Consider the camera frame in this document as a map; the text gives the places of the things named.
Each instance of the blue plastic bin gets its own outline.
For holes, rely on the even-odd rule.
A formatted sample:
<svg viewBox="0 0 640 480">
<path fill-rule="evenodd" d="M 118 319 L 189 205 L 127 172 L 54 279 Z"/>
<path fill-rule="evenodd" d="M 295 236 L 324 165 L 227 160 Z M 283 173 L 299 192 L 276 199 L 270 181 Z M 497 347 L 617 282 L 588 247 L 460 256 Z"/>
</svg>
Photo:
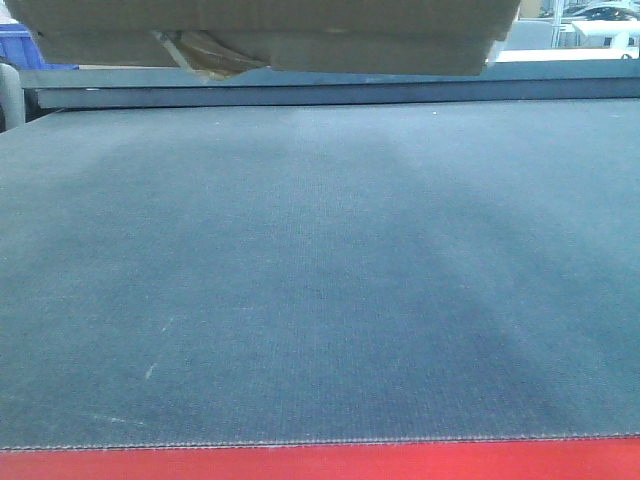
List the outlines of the blue plastic bin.
<svg viewBox="0 0 640 480">
<path fill-rule="evenodd" d="M 29 30 L 20 23 L 0 24 L 0 56 L 25 70 L 78 68 L 77 65 L 46 63 Z"/>
</svg>

